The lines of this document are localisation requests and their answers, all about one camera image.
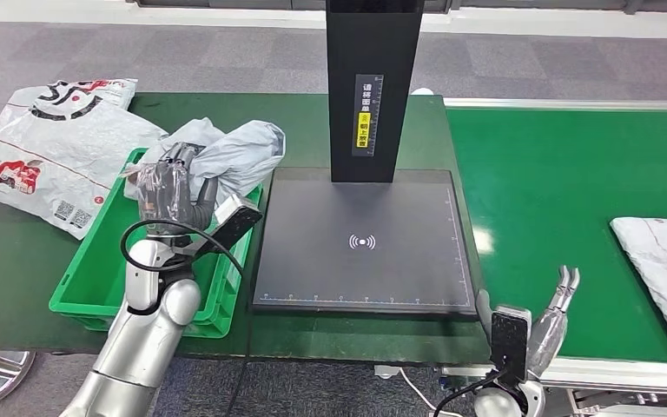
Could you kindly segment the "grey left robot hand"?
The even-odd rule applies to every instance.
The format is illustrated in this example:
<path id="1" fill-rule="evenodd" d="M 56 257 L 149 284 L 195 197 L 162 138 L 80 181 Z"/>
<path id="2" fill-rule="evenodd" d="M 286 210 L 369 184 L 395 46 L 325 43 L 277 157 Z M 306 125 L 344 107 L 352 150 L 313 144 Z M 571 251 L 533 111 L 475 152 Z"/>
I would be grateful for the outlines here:
<path id="1" fill-rule="evenodd" d="M 205 179 L 198 198 L 192 199 L 189 169 L 204 150 L 202 145 L 177 142 L 156 163 L 138 172 L 137 191 L 140 218 L 155 220 L 148 225 L 152 236 L 177 237 L 188 230 L 180 224 L 206 229 L 212 222 L 218 181 Z"/>

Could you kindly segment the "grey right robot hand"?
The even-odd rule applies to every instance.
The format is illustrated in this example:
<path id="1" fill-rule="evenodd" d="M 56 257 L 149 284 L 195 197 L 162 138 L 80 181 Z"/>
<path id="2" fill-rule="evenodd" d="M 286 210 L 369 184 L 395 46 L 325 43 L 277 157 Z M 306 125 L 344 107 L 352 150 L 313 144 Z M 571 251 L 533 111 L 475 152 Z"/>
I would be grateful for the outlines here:
<path id="1" fill-rule="evenodd" d="M 492 309 L 489 294 L 478 292 L 478 317 L 490 344 L 490 361 L 499 372 L 517 381 L 541 377 L 564 342 L 567 312 L 579 283 L 578 268 L 561 266 L 555 292 L 537 319 L 524 308 Z"/>

